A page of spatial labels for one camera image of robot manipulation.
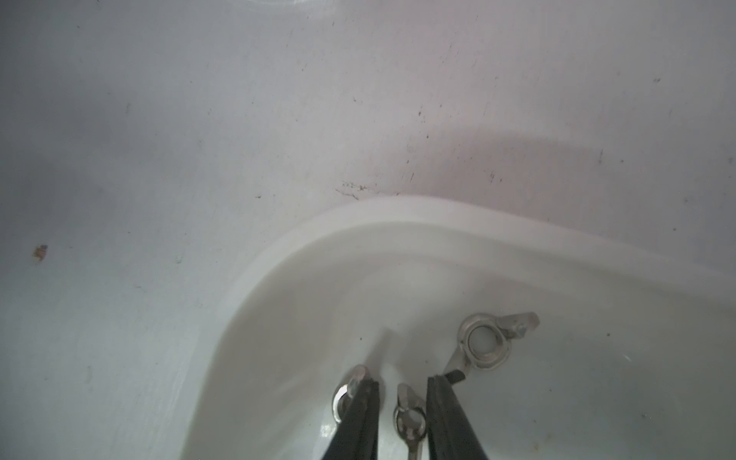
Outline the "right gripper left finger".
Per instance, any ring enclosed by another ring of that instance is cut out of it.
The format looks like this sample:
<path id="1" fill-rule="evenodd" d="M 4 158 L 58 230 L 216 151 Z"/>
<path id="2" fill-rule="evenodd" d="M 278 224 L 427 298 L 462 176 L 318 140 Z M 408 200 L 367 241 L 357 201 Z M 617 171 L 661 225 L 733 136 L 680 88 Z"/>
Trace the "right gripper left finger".
<path id="1" fill-rule="evenodd" d="M 362 381 L 323 460 L 376 460 L 379 446 L 380 384 Z"/>

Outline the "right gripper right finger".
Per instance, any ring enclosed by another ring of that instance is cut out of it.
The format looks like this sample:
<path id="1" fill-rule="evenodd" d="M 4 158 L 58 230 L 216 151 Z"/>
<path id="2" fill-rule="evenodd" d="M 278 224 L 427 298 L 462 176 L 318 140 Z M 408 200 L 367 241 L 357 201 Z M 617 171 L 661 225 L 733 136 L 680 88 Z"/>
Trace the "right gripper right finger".
<path id="1" fill-rule="evenodd" d="M 427 442 L 432 460 L 488 460 L 446 376 L 427 380 Z"/>

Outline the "white rectangular storage tray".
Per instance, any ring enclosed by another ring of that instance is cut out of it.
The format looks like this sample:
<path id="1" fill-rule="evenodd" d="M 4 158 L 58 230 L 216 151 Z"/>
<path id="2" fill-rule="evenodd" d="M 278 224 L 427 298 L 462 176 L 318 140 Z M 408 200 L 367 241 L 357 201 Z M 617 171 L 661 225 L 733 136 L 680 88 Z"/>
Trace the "white rectangular storage tray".
<path id="1" fill-rule="evenodd" d="M 731 459 L 735 278 L 460 202 L 389 197 L 299 225 L 203 327 L 179 459 L 317 459 L 352 370 L 398 403 L 454 369 L 491 459 Z"/>

